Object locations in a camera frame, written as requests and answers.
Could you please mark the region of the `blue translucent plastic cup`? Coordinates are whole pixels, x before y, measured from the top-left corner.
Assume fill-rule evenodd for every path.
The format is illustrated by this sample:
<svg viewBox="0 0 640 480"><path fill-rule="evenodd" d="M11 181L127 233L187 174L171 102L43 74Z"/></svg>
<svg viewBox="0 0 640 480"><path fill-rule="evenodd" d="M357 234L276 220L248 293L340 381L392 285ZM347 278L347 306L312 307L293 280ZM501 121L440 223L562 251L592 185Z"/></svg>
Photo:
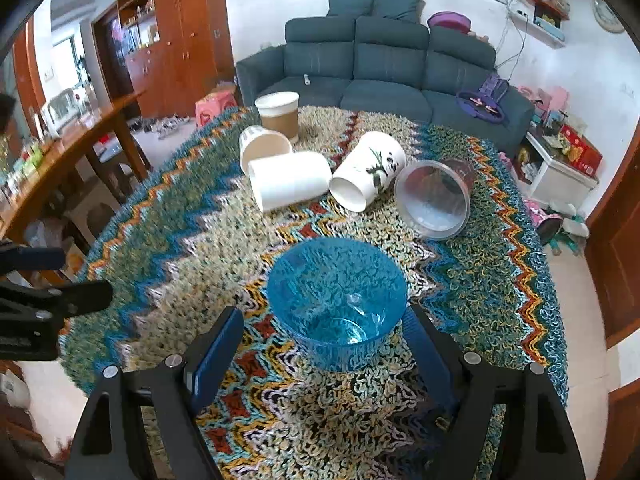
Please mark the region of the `blue translucent plastic cup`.
<svg viewBox="0 0 640 480"><path fill-rule="evenodd" d="M395 261L361 240L318 237L277 258L266 296L303 355L328 372L367 366L408 306Z"/></svg>

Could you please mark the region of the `brown clear plastic cup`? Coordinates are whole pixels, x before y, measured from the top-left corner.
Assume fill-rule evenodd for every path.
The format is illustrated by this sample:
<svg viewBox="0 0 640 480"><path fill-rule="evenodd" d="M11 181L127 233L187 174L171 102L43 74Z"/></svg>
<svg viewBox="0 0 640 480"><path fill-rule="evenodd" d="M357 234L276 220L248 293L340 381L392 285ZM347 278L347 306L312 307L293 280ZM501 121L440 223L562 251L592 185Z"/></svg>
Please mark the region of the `brown clear plastic cup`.
<svg viewBox="0 0 640 480"><path fill-rule="evenodd" d="M460 158L412 162L396 178L394 199L400 218L430 240L457 236L471 215L475 169Z"/></svg>

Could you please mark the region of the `white cup with grid print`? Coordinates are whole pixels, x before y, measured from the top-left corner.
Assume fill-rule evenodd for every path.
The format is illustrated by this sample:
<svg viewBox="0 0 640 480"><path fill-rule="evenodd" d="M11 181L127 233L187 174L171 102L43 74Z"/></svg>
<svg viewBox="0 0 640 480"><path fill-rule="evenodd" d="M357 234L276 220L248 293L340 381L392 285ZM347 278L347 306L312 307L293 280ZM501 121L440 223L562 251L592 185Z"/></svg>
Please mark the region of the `white cup with grid print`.
<svg viewBox="0 0 640 480"><path fill-rule="evenodd" d="M240 166L243 174L248 175L248 164L254 159L292 153L292 143L277 131L263 126L249 126L239 137Z"/></svg>

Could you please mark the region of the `plain white paper cup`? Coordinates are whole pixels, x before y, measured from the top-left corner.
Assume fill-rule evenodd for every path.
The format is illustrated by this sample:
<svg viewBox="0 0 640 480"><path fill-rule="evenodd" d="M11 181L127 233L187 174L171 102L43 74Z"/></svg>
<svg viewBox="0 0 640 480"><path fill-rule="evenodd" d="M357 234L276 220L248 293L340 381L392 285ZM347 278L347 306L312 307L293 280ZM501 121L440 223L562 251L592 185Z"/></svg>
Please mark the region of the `plain white paper cup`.
<svg viewBox="0 0 640 480"><path fill-rule="evenodd" d="M331 167L317 152L297 152L248 163L254 199L261 212L311 200L329 189Z"/></svg>

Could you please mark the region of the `brown kraft paper cup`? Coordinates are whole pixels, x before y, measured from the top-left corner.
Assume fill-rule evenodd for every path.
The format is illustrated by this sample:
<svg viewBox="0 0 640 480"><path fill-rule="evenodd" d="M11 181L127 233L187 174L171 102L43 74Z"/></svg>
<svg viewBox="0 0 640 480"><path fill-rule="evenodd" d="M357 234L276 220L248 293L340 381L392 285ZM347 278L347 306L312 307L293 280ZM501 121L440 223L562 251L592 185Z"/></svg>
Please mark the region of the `brown kraft paper cup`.
<svg viewBox="0 0 640 480"><path fill-rule="evenodd" d="M292 144L298 141L299 94L297 92L269 93L256 99L255 106L265 128L282 133Z"/></svg>

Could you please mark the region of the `white panda print cup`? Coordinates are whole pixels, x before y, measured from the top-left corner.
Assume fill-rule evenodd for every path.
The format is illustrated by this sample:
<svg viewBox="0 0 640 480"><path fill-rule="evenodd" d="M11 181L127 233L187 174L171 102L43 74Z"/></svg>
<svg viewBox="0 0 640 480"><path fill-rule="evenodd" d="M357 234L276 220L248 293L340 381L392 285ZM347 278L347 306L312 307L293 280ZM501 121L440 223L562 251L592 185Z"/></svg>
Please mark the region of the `white panda print cup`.
<svg viewBox="0 0 640 480"><path fill-rule="evenodd" d="M334 171L329 191L347 210L363 212L386 191L406 162L405 150L392 136L368 131Z"/></svg>

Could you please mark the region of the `wooden dining table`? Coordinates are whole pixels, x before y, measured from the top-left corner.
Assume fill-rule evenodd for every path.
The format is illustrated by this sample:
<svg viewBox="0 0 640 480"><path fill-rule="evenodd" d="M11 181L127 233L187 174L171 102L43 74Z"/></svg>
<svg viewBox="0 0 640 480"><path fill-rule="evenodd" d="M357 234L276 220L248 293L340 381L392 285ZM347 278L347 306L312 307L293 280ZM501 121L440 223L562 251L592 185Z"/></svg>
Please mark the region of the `wooden dining table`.
<svg viewBox="0 0 640 480"><path fill-rule="evenodd" d="M144 90L130 93L100 107L91 116L89 125L80 122L67 128L62 138L56 140L43 156L40 166L21 184L16 196L10 199L9 209L2 212L2 238L23 243L25 229L38 218L49 196L83 157L96 154L94 144L107 133L116 134L138 181L148 177L148 168L138 152L124 114L124 109L137 102L143 93Z"/></svg>

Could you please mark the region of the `colourful zigzag shaggy rug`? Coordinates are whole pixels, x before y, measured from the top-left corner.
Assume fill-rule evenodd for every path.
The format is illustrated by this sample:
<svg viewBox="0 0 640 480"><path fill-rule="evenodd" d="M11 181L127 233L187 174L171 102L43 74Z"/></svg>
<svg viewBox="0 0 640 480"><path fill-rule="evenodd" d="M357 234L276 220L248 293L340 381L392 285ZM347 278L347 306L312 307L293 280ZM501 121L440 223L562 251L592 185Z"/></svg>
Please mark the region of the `colourful zigzag shaggy rug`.
<svg viewBox="0 0 640 480"><path fill-rule="evenodd" d="M343 301L351 321L378 287L369 258L308 248L361 240L402 271L410 306L494 365L542 365L568 395L564 327L548 261L501 153L476 134L425 127L391 114L306 106L299 146L337 166L371 130L410 160L457 158L475 171L465 228L443 242L402 221L393 195L360 214L331 195L261 212L239 172L241 132L258 121L237 110L198 130L152 173L88 255L84 278L114 289L106 311L78 318L63 337L66 374L90 391L111 363L138 370L182 351L225 307L244 333L220 393L198 416L227 479L418 478L449 419L436 410L399 326L370 361L322 370L293 339Z"/></svg>

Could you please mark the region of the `pink patterned hoverboard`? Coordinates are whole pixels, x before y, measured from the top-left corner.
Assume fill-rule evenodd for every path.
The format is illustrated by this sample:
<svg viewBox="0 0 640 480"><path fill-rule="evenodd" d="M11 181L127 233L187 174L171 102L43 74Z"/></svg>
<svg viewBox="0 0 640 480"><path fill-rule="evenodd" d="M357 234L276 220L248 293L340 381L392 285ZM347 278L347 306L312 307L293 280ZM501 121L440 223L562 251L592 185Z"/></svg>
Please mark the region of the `pink patterned hoverboard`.
<svg viewBox="0 0 640 480"><path fill-rule="evenodd" d="M510 175L516 183L516 188L521 194L521 199L526 211L528 212L529 219L536 229L540 239L540 244L542 246L546 246L552 241L552 238L561 231L563 217L559 214L552 214L552 212L545 211L541 204L537 203L536 200L527 198L525 196L524 188L522 187L523 182L518 178L518 174L515 171L511 159L506 156L505 152L499 152L499 158L504 163L504 166L506 166L506 169L509 170Z"/></svg>

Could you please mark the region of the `brown wooden door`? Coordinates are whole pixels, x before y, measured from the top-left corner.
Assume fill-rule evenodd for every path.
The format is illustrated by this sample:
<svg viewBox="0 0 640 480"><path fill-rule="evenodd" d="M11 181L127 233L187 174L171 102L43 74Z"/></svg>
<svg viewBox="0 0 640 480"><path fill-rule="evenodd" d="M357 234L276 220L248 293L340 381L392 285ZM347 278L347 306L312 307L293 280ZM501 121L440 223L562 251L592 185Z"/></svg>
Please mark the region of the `brown wooden door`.
<svg viewBox="0 0 640 480"><path fill-rule="evenodd" d="M598 294L605 344L639 328L639 135L588 219L586 258Z"/></svg>

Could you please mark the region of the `pink plastic stool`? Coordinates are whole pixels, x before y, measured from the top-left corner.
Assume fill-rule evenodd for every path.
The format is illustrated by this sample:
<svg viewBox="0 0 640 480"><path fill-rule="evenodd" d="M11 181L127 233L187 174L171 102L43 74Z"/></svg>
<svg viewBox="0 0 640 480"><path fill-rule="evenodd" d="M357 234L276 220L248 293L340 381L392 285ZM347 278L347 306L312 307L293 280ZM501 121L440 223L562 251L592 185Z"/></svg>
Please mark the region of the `pink plastic stool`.
<svg viewBox="0 0 640 480"><path fill-rule="evenodd" d="M235 88L220 87L195 103L195 119L198 128L209 124L228 108L236 107Z"/></svg>

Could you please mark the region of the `white side table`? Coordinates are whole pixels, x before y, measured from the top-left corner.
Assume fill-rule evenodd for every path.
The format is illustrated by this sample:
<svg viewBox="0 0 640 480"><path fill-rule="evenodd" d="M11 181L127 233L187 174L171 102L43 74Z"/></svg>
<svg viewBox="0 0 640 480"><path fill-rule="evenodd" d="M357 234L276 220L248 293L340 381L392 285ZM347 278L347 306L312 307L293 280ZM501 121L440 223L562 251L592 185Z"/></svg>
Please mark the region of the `white side table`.
<svg viewBox="0 0 640 480"><path fill-rule="evenodd" d="M513 159L523 194L541 205L571 204L579 209L598 180L570 166L544 136L529 131Z"/></svg>

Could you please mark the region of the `red-brown wooden cabinet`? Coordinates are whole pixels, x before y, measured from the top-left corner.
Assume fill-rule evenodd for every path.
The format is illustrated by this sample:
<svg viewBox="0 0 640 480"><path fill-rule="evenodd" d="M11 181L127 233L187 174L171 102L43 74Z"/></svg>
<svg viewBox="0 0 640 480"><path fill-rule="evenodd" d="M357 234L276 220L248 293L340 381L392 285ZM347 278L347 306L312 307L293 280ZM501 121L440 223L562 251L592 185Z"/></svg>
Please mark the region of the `red-brown wooden cabinet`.
<svg viewBox="0 0 640 480"><path fill-rule="evenodd" d="M234 78L226 0L116 0L126 67L145 118L192 116Z"/></svg>

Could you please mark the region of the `red gift box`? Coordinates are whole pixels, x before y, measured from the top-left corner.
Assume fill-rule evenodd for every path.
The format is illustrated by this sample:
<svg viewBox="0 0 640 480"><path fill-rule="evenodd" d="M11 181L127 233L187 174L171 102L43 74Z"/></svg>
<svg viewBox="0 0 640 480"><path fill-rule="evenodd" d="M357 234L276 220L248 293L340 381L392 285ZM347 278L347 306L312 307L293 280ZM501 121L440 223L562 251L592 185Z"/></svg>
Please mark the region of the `red gift box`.
<svg viewBox="0 0 640 480"><path fill-rule="evenodd" d="M563 154L570 162L570 166L588 177L594 177L602 162L600 151L569 125L562 125L559 136L566 141Z"/></svg>

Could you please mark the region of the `purple bag on sofa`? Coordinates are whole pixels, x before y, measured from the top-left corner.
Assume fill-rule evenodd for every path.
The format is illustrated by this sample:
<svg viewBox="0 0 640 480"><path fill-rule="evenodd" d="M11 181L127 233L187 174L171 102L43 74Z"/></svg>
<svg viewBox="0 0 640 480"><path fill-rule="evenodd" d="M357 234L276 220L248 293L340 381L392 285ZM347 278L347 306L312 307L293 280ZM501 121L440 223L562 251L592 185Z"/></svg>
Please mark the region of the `purple bag on sofa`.
<svg viewBox="0 0 640 480"><path fill-rule="evenodd" d="M499 77L497 73L491 73L475 91L461 90L456 94L458 107L465 114L499 125L506 120L506 114L500 105L500 101L508 92L510 84Z"/></svg>

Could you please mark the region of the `left teal cushion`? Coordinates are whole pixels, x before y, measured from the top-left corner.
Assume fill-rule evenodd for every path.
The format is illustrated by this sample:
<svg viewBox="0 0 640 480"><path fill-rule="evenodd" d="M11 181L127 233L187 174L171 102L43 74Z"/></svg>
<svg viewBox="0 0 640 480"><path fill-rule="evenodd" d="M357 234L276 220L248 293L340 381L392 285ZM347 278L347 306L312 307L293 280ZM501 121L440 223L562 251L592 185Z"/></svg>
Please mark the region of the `left teal cushion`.
<svg viewBox="0 0 640 480"><path fill-rule="evenodd" d="M328 16L370 15L374 0L329 0Z"/></svg>

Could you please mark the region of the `teal cushion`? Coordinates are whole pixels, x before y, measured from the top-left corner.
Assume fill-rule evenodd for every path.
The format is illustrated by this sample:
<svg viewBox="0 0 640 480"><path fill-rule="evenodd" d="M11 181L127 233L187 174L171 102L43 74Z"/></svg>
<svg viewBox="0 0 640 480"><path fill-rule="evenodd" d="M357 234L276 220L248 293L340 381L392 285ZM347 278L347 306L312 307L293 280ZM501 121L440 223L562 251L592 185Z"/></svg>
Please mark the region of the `teal cushion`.
<svg viewBox="0 0 640 480"><path fill-rule="evenodd" d="M375 0L372 15L408 23L417 23L422 0Z"/></svg>
<svg viewBox="0 0 640 480"><path fill-rule="evenodd" d="M329 0L328 16L370 15L374 0Z"/></svg>

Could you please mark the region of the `teal three-seat sofa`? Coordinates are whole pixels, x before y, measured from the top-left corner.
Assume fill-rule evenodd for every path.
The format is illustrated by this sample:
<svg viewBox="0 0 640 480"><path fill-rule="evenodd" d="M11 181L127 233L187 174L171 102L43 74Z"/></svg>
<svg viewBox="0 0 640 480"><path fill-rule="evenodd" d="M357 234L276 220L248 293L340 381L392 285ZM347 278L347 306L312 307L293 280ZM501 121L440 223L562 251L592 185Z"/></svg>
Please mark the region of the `teal three-seat sofa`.
<svg viewBox="0 0 640 480"><path fill-rule="evenodd" d="M453 29L376 16L315 16L292 18L284 36L284 44L236 63L245 104L294 91L303 105L399 115L488 140L509 156L518 151L534 114L533 104L511 85L500 101L502 124L458 107L459 91L475 91L495 73L496 50Z"/></svg>

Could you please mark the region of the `purple basin behind sofa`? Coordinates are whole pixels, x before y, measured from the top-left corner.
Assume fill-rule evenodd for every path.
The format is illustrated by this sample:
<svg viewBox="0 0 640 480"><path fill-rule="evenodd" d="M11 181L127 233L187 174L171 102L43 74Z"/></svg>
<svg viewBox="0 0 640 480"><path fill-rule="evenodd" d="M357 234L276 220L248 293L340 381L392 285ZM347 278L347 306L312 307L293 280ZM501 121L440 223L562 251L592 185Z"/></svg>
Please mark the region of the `purple basin behind sofa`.
<svg viewBox="0 0 640 480"><path fill-rule="evenodd" d="M471 31L471 20L458 12L439 11L430 16L427 26L449 28L467 35Z"/></svg>

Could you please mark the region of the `right teal cushion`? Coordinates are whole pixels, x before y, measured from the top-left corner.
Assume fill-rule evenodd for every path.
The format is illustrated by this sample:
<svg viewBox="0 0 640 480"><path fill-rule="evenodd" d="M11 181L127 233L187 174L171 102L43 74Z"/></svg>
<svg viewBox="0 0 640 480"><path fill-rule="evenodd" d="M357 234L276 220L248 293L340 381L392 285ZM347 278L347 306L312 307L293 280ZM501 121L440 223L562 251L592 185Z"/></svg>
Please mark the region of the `right teal cushion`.
<svg viewBox="0 0 640 480"><path fill-rule="evenodd" d="M422 0L375 0L372 15L408 23L417 23Z"/></svg>

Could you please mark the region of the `wall shelf with items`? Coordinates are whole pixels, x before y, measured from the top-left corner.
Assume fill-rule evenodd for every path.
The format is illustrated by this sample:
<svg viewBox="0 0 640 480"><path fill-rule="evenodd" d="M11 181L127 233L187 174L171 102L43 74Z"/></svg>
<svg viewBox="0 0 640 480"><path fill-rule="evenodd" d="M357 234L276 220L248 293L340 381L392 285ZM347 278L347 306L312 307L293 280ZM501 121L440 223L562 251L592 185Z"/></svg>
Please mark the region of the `wall shelf with items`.
<svg viewBox="0 0 640 480"><path fill-rule="evenodd" d="M566 23L570 20L567 0L510 0L509 18L525 35L533 36L553 49L566 44Z"/></svg>

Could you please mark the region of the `round wall clock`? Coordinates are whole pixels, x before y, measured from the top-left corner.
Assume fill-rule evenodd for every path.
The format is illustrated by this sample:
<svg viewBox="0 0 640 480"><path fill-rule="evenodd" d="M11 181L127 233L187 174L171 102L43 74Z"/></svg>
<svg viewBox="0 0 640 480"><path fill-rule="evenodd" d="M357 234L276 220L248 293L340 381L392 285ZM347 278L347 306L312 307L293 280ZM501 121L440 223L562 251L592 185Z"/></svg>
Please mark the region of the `round wall clock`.
<svg viewBox="0 0 640 480"><path fill-rule="evenodd" d="M597 23L610 34L621 34L625 27L604 0L592 0L592 10Z"/></svg>

